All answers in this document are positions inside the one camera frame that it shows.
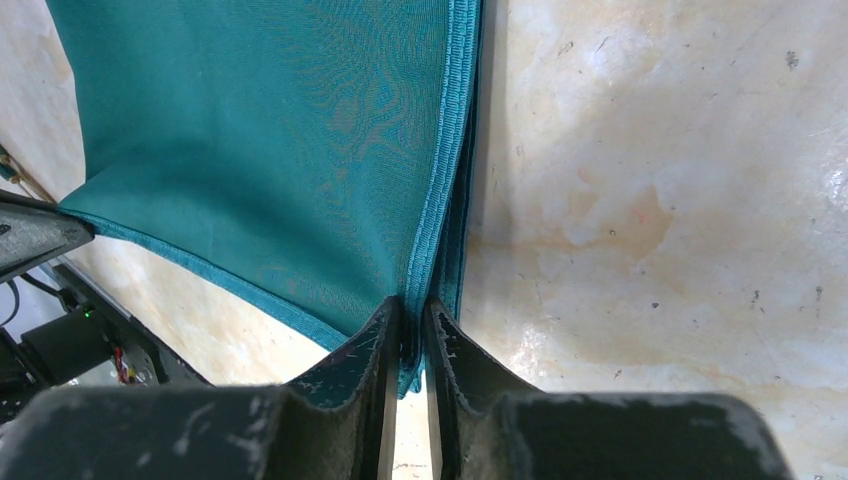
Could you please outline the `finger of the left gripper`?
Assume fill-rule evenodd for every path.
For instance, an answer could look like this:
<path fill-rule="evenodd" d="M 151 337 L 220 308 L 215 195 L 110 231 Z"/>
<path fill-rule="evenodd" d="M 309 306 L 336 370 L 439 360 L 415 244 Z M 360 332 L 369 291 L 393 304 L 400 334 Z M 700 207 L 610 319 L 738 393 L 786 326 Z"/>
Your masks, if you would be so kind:
<path fill-rule="evenodd" d="M 94 227 L 44 201 L 1 191 L 1 282 L 94 239 Z"/>

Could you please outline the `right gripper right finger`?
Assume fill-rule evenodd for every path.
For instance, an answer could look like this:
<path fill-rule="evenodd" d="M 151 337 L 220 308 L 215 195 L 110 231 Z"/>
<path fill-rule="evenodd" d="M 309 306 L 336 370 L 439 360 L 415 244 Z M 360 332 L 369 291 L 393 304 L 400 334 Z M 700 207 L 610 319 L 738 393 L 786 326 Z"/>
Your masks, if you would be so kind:
<path fill-rule="evenodd" d="M 547 393 L 508 370 L 438 299 L 423 310 L 438 479 L 788 479 L 764 420 L 708 393 Z"/>

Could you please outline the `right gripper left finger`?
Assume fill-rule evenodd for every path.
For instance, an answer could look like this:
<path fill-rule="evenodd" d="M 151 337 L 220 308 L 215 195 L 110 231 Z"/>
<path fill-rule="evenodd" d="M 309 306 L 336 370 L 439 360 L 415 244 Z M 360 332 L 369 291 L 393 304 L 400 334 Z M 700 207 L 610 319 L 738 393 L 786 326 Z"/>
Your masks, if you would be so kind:
<path fill-rule="evenodd" d="M 5 479 L 387 479 L 401 302 L 283 384 L 65 387 L 1 439 Z"/>

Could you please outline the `teal cloth napkin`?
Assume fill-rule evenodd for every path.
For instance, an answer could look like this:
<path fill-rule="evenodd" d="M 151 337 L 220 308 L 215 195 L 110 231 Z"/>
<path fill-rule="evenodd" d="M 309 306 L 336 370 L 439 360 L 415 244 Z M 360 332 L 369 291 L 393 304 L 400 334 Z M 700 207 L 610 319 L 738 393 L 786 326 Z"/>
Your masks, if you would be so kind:
<path fill-rule="evenodd" d="M 84 183 L 60 203 L 327 350 L 461 296 L 479 1 L 52 1 Z"/>

